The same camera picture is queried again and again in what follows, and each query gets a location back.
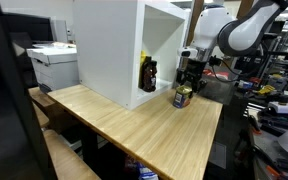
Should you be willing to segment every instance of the floor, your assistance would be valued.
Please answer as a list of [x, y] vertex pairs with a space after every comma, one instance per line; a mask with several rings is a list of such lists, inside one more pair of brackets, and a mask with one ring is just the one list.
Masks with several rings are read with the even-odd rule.
[[208, 163], [204, 179], [254, 179], [252, 168], [237, 169], [234, 165], [234, 148], [239, 140], [238, 134], [241, 129], [248, 128], [248, 122], [241, 117], [242, 111], [243, 102], [237, 97], [233, 97], [229, 106], [223, 106], [224, 118], [222, 117], [218, 124], [214, 141], [226, 146], [226, 169]]
[[[234, 147], [239, 140], [239, 132], [248, 127], [248, 122], [241, 119], [242, 104], [238, 98], [233, 98], [230, 106], [223, 109], [223, 117], [217, 127], [215, 141], [226, 146], [226, 169], [208, 163], [204, 179], [205, 180], [239, 180], [254, 179], [251, 169], [238, 169], [234, 166]], [[124, 169], [125, 154], [112, 144], [107, 144], [100, 149], [96, 167], [92, 169], [103, 180], [132, 180], [138, 179], [136, 172], [126, 172]]]

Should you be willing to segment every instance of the black chair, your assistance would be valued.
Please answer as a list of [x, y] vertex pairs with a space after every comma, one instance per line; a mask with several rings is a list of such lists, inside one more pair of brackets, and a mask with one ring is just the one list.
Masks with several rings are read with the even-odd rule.
[[27, 88], [36, 87], [37, 80], [34, 73], [31, 58], [28, 57], [26, 49], [34, 48], [32, 46], [32, 40], [27, 32], [10, 33], [11, 40], [14, 44], [24, 49], [24, 52], [17, 56], [20, 69], [24, 77]]

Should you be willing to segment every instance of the shelf panel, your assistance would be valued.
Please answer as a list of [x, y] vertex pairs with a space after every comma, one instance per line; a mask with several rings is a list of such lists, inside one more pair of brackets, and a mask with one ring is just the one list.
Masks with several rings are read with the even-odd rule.
[[145, 18], [185, 20], [188, 13], [169, 2], [145, 1]]
[[183, 32], [185, 32], [184, 20], [145, 6], [141, 50], [157, 61], [159, 73], [157, 77], [160, 79], [174, 80], [179, 59], [176, 52], [182, 46]]
[[145, 97], [149, 97], [149, 96], [153, 96], [155, 93], [161, 93], [161, 91], [163, 91], [163, 89], [167, 89], [168, 86], [171, 86], [172, 82], [170, 81], [165, 81], [162, 79], [156, 79], [156, 90], [154, 92], [145, 92], [142, 89], [138, 88], [137, 91], [137, 99], [140, 100], [142, 98]]

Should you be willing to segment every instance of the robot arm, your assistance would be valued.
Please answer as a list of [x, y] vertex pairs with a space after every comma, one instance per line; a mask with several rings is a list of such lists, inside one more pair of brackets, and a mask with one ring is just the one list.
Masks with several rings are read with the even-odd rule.
[[226, 55], [253, 54], [265, 30], [287, 6], [287, 0], [259, 0], [240, 20], [222, 6], [206, 9], [196, 24], [191, 45], [179, 49], [178, 55], [207, 62], [216, 44]]

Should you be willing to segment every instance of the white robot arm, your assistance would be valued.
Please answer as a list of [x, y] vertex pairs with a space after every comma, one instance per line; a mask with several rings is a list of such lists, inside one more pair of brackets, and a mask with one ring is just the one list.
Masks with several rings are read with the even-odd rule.
[[223, 6], [213, 6], [200, 14], [190, 46], [178, 49], [188, 58], [185, 70], [179, 70], [177, 82], [191, 82], [198, 92], [198, 82], [216, 45], [229, 56], [255, 55], [266, 29], [288, 7], [288, 0], [259, 0], [249, 13], [237, 20]]

